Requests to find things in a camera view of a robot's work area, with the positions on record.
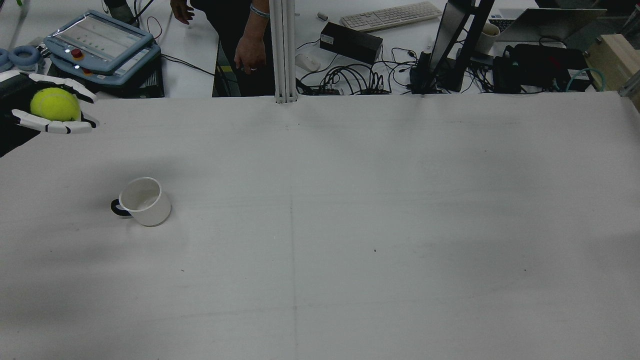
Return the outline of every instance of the keyboard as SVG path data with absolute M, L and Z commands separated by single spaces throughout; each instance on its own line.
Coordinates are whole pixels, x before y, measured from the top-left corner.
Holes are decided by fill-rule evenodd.
M 515 19 L 489 19 L 489 23 L 496 25 L 501 33 L 506 30 L 509 25 L 513 24 L 514 21 Z
M 442 15 L 440 9 L 429 1 L 424 1 L 422 3 L 343 16 L 340 18 L 340 23 L 347 28 L 368 33 L 434 19 L 440 15 Z

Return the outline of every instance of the computer mouse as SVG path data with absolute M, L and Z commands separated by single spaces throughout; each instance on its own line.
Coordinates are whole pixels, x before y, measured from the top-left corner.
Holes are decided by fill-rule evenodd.
M 296 66 L 299 66 L 306 71 L 318 71 L 320 70 L 320 62 L 308 54 L 296 55 Z

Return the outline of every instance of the white keyboard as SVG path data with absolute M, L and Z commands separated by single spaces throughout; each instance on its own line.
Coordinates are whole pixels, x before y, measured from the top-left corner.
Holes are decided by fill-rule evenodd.
M 442 15 L 442 11 L 424 1 L 417 4 L 409 4 L 376 10 L 372 12 L 347 15 L 340 18 L 342 25 L 358 31 L 368 33 L 370 31 L 396 28 L 413 22 L 433 19 Z

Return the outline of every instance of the hand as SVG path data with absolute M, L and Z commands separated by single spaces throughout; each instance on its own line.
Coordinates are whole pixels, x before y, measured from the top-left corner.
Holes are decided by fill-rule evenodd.
M 264 42 L 261 37 L 243 36 L 236 47 L 234 58 L 236 69 L 244 67 L 244 73 L 251 75 L 253 71 L 267 65 Z
M 55 78 L 41 74 L 27 75 L 16 70 L 10 70 L 0 74 L 2 103 L 8 104 L 8 106 L 0 106 L 0 119 L 3 117 L 12 119 L 16 124 L 30 129 L 59 134 L 89 133 L 99 125 L 95 119 L 85 115 L 83 112 L 81 112 L 81 120 L 65 122 L 50 121 L 30 114 L 28 107 L 33 95 L 41 89 L 52 87 L 61 88 L 73 93 L 82 101 L 90 103 L 96 101 L 95 94 L 75 80 Z M 22 104 L 23 108 L 12 109 L 15 104 Z
M 187 0 L 171 0 L 171 10 L 173 16 L 183 23 L 189 25 L 189 20 L 193 20 L 193 8 L 187 5 Z

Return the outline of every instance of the blue cable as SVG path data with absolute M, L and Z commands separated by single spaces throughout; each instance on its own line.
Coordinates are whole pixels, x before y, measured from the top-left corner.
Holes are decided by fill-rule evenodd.
M 600 76 L 600 79 L 602 79 L 602 86 L 600 87 L 599 91 L 604 91 L 604 88 L 605 88 L 605 86 L 607 84 L 607 80 L 604 78 L 604 74 L 602 74 L 602 72 L 600 70 L 598 70 L 598 69 L 594 69 L 592 67 L 588 67 L 586 69 L 582 69 L 582 70 L 576 72 L 571 77 L 571 79 L 569 80 L 569 83 L 567 83 L 567 85 L 566 85 L 566 88 L 565 88 L 564 92 L 568 92 L 569 88 L 571 87 L 571 83 L 573 83 L 573 80 L 575 78 L 577 78 L 580 74 L 582 74 L 583 72 L 586 72 L 586 71 L 593 71 L 593 72 L 595 72 L 596 74 L 598 74 Z

